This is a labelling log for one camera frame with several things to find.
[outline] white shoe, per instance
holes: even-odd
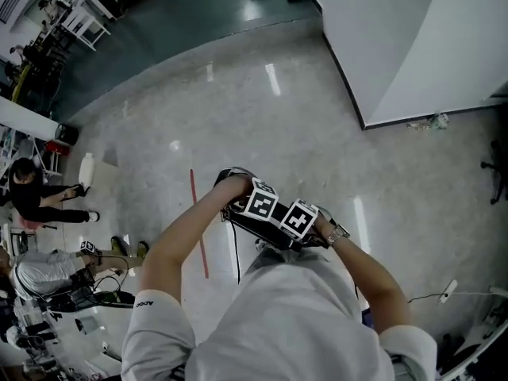
[[[101,216],[97,212],[88,212],[88,221],[98,221]]]

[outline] wristwatch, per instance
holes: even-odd
[[[326,237],[326,242],[328,243],[328,245],[331,246],[341,237],[349,238],[349,232],[341,225],[336,225],[332,233],[328,237]]]

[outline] crumpled plastic on floor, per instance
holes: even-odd
[[[448,128],[448,120],[448,115],[446,113],[434,114],[428,120],[421,123],[407,123],[407,127],[408,129],[414,129],[417,131],[428,129],[444,130]]]

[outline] black pants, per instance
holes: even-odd
[[[59,194],[70,187],[61,186],[42,186],[40,196],[47,198],[54,194]],[[84,223],[89,220],[88,212],[85,210],[60,210],[54,207],[37,207],[36,209],[25,211],[23,218],[30,221],[38,221],[39,223],[48,223],[50,221],[61,221],[63,223]]]

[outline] black chair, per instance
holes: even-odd
[[[506,188],[506,200],[508,200],[508,167],[506,165],[506,154],[501,148],[501,145],[497,140],[491,142],[492,150],[494,151],[494,163],[489,164],[486,162],[482,162],[480,164],[481,168],[490,168],[499,173],[499,185],[496,190],[495,196],[491,199],[491,205],[499,202],[501,198],[502,190]]]

